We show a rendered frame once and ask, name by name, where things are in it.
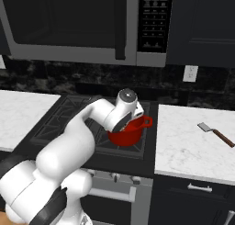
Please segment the black gas hob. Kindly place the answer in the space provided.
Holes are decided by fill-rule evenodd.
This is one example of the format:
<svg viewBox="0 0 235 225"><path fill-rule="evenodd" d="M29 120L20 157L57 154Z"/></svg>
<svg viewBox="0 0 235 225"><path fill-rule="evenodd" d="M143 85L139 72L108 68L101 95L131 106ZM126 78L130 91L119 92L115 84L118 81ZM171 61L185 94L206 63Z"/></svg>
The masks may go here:
<svg viewBox="0 0 235 225"><path fill-rule="evenodd" d="M87 100L88 96L61 96L28 135L13 150L34 160L37 154L60 135L67 121ZM158 104L140 101L146 116L152 117L152 126L142 130L140 141L130 147L113 144L106 131L95 121L88 119L85 125L95 135L95 153L83 165L85 169L119 174L153 177L156 143Z"/></svg>

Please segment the dark lower cupboard door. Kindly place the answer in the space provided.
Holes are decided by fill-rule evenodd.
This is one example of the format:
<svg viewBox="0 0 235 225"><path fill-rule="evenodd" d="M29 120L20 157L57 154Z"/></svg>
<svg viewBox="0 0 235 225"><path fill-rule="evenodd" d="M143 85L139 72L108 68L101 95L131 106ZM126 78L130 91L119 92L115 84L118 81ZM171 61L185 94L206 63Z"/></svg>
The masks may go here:
<svg viewBox="0 0 235 225"><path fill-rule="evenodd" d="M149 225L224 225L233 206L205 200L161 200L151 205ZM235 225L235 216L229 225Z"/></svg>

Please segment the red pot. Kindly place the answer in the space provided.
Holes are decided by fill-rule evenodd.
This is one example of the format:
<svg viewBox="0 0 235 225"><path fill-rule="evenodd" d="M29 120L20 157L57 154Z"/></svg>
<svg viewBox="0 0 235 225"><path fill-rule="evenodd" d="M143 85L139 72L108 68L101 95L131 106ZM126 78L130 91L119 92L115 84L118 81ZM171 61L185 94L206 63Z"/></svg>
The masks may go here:
<svg viewBox="0 0 235 225"><path fill-rule="evenodd" d="M152 126L152 118L143 115L140 118L136 118L120 132L108 132L109 140L121 147L132 146L140 141L142 130L144 128L150 128Z"/></svg>

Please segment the dark cupboard door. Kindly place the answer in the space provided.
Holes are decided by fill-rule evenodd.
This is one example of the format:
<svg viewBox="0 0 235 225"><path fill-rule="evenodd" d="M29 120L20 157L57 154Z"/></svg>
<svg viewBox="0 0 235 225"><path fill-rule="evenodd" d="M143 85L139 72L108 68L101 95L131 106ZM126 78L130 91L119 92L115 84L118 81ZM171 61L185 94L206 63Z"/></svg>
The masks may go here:
<svg viewBox="0 0 235 225"><path fill-rule="evenodd" d="M173 0L166 62L235 68L235 0Z"/></svg>
<svg viewBox="0 0 235 225"><path fill-rule="evenodd" d="M224 225L233 206L205 200L161 200L151 205L149 225ZM235 225L235 216L229 225Z"/></svg>
<svg viewBox="0 0 235 225"><path fill-rule="evenodd" d="M1 19L0 19L0 54L1 55L11 54Z"/></svg>

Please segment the silver oven door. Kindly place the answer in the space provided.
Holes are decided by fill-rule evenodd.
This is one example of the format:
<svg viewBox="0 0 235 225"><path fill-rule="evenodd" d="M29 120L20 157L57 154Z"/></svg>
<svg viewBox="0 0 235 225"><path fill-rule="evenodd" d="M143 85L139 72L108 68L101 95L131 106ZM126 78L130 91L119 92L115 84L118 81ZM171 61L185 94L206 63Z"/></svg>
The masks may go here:
<svg viewBox="0 0 235 225"><path fill-rule="evenodd" d="M120 190L103 189L128 193L132 186ZM94 225L148 225L151 204L151 187L137 188L134 203L104 197L90 196L81 199L84 211L90 216Z"/></svg>

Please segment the white wall socket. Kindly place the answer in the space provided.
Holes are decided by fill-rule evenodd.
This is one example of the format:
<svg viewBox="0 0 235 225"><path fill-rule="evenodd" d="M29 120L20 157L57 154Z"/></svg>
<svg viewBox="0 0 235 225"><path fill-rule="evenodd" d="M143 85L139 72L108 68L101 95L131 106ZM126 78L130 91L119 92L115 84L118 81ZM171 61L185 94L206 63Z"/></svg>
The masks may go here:
<svg viewBox="0 0 235 225"><path fill-rule="evenodd" d="M183 81L188 83L194 83L196 81L198 67L194 65L186 65Z"/></svg>

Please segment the silver black microwave oven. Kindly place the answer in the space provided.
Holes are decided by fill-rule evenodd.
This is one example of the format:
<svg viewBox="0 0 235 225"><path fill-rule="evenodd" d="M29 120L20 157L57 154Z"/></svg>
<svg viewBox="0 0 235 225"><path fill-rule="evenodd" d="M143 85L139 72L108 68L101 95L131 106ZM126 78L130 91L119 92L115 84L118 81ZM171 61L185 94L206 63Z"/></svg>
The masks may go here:
<svg viewBox="0 0 235 225"><path fill-rule="evenodd" d="M16 59L163 67L172 1L127 0L125 60L114 0L0 0L0 19Z"/></svg>

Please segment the dark drawer front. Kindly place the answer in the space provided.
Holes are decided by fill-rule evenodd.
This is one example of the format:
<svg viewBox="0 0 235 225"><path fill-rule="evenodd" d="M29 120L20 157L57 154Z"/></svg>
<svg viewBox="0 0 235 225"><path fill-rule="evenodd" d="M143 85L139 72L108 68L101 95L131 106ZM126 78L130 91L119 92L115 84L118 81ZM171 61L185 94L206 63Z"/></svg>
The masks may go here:
<svg viewBox="0 0 235 225"><path fill-rule="evenodd" d="M207 193L198 190L189 190L187 186L190 183L193 186L212 187L213 191ZM177 193L235 203L235 186L157 174L154 176L153 187L156 188L158 192Z"/></svg>

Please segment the dark upper cupboard door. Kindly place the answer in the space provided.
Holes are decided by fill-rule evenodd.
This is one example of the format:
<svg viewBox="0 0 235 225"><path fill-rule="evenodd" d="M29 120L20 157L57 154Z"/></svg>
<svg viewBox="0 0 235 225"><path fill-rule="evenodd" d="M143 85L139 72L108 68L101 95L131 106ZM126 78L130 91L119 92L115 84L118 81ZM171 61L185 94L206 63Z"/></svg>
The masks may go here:
<svg viewBox="0 0 235 225"><path fill-rule="evenodd" d="M1 55L11 54L1 19L0 19L0 54Z"/></svg>
<svg viewBox="0 0 235 225"><path fill-rule="evenodd" d="M173 0L166 62L235 68L235 0Z"/></svg>

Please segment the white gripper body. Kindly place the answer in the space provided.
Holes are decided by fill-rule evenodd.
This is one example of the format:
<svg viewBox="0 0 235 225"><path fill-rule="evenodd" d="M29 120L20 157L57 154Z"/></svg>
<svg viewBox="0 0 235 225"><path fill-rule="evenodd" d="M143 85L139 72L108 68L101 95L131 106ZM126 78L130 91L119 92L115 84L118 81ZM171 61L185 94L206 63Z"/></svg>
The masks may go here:
<svg viewBox="0 0 235 225"><path fill-rule="evenodd" d="M131 119L134 120L136 118L140 118L143 116L143 114L144 114L144 109L140 104L140 102L139 101L134 102L131 109Z"/></svg>

